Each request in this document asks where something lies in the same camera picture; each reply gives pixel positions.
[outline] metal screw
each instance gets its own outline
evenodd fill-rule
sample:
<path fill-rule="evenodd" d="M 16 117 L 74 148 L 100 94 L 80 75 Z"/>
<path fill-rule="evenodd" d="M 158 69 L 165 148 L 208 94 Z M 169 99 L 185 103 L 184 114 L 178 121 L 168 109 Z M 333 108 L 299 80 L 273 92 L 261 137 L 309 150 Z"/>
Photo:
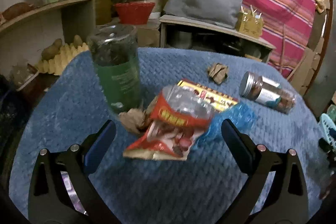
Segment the metal screw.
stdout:
<path fill-rule="evenodd" d="M 43 148 L 43 149 L 40 150 L 40 155 L 44 156 L 47 152 L 48 152 L 48 150 Z"/>
<path fill-rule="evenodd" d="M 73 152 L 76 152 L 78 149 L 79 149 L 79 145 L 78 145 L 78 144 L 73 144 L 73 145 L 70 147 L 70 150 L 73 151 Z"/>
<path fill-rule="evenodd" d="M 257 149 L 258 149 L 260 152 L 264 152 L 264 151 L 266 151 L 266 146 L 264 146 L 263 144 L 258 144 L 258 145 L 257 145 Z"/>
<path fill-rule="evenodd" d="M 295 156 L 296 155 L 296 151 L 291 148 L 289 151 L 288 151 L 292 156 Z"/>

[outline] blue tablecloth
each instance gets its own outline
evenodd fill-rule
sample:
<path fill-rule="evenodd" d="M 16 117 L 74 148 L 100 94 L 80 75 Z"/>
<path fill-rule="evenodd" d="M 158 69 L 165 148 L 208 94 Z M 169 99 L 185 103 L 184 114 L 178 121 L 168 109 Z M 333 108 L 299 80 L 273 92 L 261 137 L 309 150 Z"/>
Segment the blue tablecloth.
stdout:
<path fill-rule="evenodd" d="M 245 71 L 280 82 L 293 90 L 274 68 L 254 60 L 213 52 L 139 48 L 140 76 L 145 105 L 165 85 L 182 78 L 202 83 L 248 104 L 258 116 L 247 133 L 254 143 L 270 150 L 297 150 L 308 188 L 309 212 L 320 207 L 320 177 L 327 173 L 325 155 L 318 148 L 322 132 L 302 98 L 289 115 L 240 98 L 239 84 Z M 227 81 L 211 82 L 207 67 L 214 62 L 228 65 Z M 35 108 L 14 159 L 9 193 L 27 216 L 31 173 L 40 149 L 66 150 L 95 133 L 110 113 L 89 52 L 77 56 Z M 188 160 L 150 161 L 122 157 L 136 138 L 116 121 L 117 135 L 90 180 L 105 203 L 125 224 L 215 223 L 234 200 L 247 176 L 238 169 L 223 140 L 208 142 L 192 151 Z M 254 211 L 260 210 L 270 188 L 271 176 Z"/>

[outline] crumpled blue plastic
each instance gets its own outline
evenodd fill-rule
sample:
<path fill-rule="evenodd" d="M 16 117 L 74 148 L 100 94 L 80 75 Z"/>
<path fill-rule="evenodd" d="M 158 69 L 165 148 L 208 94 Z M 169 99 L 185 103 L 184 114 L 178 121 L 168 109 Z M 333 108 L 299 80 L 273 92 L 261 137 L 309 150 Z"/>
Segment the crumpled blue plastic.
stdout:
<path fill-rule="evenodd" d="M 216 114 L 210 123 L 208 131 L 196 140 L 192 146 L 192 150 L 197 149 L 206 142 L 216 140 L 222 141 L 223 137 L 221 134 L 221 125 L 225 119 L 230 119 L 236 128 L 241 133 L 244 133 L 244 131 L 246 132 L 252 128 L 257 120 L 257 116 L 245 103 L 239 103 L 221 113 Z"/>

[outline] red plastic basket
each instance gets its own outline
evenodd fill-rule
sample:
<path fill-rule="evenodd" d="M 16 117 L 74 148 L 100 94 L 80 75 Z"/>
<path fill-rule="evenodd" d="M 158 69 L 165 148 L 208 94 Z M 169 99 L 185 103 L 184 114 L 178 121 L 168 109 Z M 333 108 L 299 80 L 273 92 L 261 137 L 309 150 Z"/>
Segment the red plastic basket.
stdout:
<path fill-rule="evenodd" d="M 119 15 L 120 23 L 142 25 L 147 24 L 155 3 L 117 3 L 114 6 Z"/>

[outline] yellow egg tray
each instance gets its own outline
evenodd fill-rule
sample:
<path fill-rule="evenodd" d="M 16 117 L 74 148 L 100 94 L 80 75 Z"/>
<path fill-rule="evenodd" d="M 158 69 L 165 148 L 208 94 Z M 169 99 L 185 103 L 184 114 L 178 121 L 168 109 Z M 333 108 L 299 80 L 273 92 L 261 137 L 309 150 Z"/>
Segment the yellow egg tray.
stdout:
<path fill-rule="evenodd" d="M 40 60 L 35 67 L 41 73 L 49 73 L 54 75 L 61 75 L 65 67 L 70 63 L 81 52 L 88 51 L 89 47 L 87 44 L 83 43 L 82 46 L 75 48 L 73 43 L 63 45 L 59 54 L 57 54 L 53 59 L 50 60 Z"/>

